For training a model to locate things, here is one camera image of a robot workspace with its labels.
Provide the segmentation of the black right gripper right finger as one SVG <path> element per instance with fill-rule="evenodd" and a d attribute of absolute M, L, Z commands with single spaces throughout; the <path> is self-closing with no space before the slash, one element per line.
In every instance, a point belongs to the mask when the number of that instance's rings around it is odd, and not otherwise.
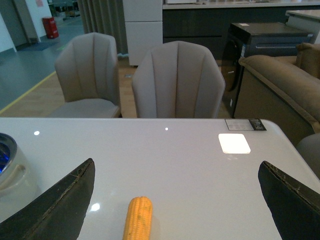
<path fill-rule="evenodd" d="M 283 240 L 320 238 L 320 194 L 263 161 L 258 169 L 263 198 Z"/>

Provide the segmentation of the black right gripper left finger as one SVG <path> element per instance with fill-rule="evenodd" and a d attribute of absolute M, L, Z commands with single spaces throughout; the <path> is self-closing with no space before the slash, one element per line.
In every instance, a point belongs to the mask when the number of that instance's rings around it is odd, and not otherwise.
<path fill-rule="evenodd" d="M 76 240 L 94 190 L 88 158 L 26 207 L 0 224 L 2 240 Z"/>

